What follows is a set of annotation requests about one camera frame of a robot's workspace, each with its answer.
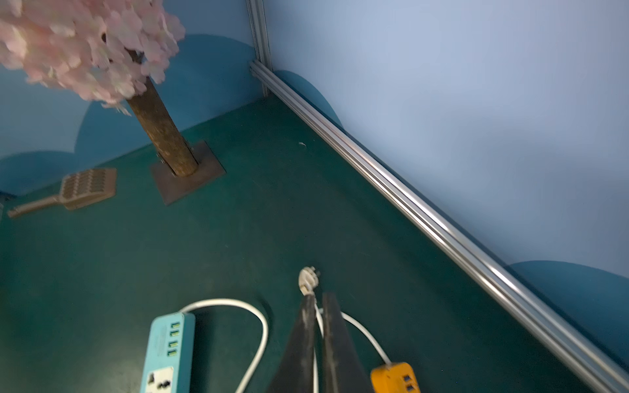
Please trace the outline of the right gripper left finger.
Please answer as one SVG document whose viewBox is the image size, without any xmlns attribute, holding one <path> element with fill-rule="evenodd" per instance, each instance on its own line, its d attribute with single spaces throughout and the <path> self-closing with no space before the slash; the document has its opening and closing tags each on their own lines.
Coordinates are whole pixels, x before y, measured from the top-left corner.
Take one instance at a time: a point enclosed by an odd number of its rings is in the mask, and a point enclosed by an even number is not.
<svg viewBox="0 0 629 393">
<path fill-rule="evenodd" d="M 302 299 L 283 358 L 266 392 L 314 391 L 315 296 Z"/>
</svg>

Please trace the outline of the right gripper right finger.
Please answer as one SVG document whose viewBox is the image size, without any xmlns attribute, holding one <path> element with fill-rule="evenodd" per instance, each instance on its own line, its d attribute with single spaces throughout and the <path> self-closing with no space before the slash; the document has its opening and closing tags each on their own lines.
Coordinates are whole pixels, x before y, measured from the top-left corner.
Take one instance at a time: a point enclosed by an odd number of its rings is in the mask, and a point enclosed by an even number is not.
<svg viewBox="0 0 629 393">
<path fill-rule="evenodd" d="M 347 331 L 336 296 L 323 295 L 324 391 L 333 393 L 373 392 Z"/>
</svg>

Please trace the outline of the orange power strip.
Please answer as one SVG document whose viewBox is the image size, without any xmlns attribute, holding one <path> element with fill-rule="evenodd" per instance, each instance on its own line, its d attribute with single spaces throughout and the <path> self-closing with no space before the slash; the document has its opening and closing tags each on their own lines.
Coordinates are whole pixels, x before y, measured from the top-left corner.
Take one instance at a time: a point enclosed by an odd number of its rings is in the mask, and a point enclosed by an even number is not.
<svg viewBox="0 0 629 393">
<path fill-rule="evenodd" d="M 370 379 L 376 393 L 421 393 L 414 370 L 408 363 L 375 368 Z"/>
</svg>

